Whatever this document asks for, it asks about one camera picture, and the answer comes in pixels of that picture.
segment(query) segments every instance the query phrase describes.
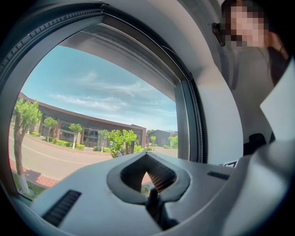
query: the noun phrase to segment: blue sky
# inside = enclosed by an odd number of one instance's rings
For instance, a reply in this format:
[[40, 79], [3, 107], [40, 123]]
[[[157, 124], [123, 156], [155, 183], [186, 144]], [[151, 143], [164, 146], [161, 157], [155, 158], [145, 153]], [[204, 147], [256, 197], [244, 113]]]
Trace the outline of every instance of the blue sky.
[[177, 130], [175, 102], [129, 71], [97, 56], [57, 46], [30, 74], [22, 92], [68, 111]]

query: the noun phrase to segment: road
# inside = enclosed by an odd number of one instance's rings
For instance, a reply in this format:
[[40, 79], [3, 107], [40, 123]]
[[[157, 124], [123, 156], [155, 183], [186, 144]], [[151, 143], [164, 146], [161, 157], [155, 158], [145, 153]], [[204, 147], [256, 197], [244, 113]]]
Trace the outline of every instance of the road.
[[[9, 158], [15, 161], [13, 146], [13, 129], [11, 129]], [[57, 180], [62, 180], [84, 166], [112, 159], [109, 155], [96, 156], [53, 148], [36, 142], [27, 136], [24, 137], [22, 143], [22, 156], [23, 167]]]

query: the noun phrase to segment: person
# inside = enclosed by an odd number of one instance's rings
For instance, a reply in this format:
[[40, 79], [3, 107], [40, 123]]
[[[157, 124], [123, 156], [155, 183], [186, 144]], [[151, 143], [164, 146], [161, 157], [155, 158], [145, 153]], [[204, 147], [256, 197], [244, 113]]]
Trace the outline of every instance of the person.
[[290, 56], [264, 10], [251, 0], [225, 0], [221, 29], [226, 40], [246, 42], [248, 47], [266, 48], [274, 86], [285, 72]]

